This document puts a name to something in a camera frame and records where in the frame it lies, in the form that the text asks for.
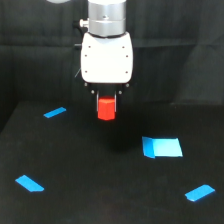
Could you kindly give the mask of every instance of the black surface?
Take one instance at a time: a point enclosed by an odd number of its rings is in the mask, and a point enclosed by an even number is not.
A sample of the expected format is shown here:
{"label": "black surface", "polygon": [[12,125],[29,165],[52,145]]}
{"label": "black surface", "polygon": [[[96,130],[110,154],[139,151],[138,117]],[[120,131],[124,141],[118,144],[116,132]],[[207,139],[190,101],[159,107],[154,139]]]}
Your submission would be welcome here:
{"label": "black surface", "polygon": [[[0,223],[222,224],[224,107],[135,105],[112,122],[85,104],[21,102],[0,135]],[[143,156],[142,136],[178,137],[183,158]],[[15,179],[45,188],[30,193]],[[208,184],[196,202],[184,194]]]}

